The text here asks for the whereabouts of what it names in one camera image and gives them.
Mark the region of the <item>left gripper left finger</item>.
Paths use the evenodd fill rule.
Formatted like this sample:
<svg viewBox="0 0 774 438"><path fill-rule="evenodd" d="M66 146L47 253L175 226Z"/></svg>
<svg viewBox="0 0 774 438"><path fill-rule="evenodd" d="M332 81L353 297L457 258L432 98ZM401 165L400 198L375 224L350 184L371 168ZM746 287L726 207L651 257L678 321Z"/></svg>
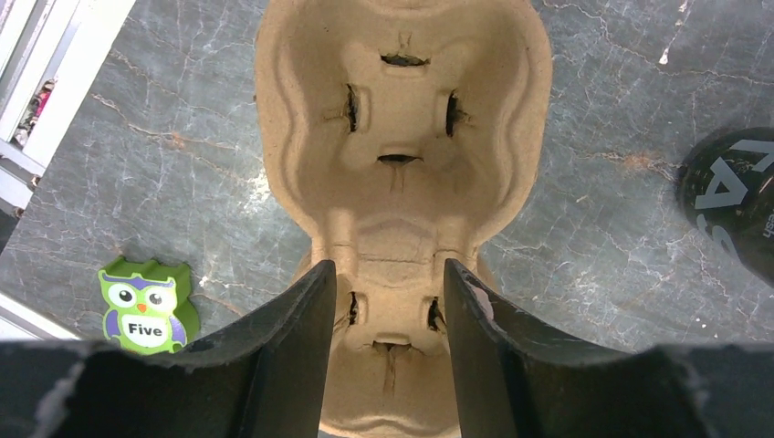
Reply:
<svg viewBox="0 0 774 438"><path fill-rule="evenodd" d="M1 345L4 437L314 437L337 280L332 261L176 353L106 341Z"/></svg>

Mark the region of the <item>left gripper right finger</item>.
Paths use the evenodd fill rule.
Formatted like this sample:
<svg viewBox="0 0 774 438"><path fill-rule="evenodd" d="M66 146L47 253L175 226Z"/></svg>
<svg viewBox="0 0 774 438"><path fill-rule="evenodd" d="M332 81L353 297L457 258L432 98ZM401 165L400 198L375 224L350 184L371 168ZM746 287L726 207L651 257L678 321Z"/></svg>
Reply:
<svg viewBox="0 0 774 438"><path fill-rule="evenodd" d="M769 343L629 354L574 337L445 262L445 323L464 437L770 437Z"/></svg>

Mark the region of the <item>brown cardboard cup carrier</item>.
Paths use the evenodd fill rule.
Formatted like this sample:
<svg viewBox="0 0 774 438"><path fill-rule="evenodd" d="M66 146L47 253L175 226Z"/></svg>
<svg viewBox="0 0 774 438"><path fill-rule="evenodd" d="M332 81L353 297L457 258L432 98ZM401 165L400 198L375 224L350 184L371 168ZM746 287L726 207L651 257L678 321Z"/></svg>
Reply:
<svg viewBox="0 0 774 438"><path fill-rule="evenodd" d="M320 429L456 437L445 262L539 169L552 87L529 1L272 1L256 35L268 186L337 279Z"/></svg>

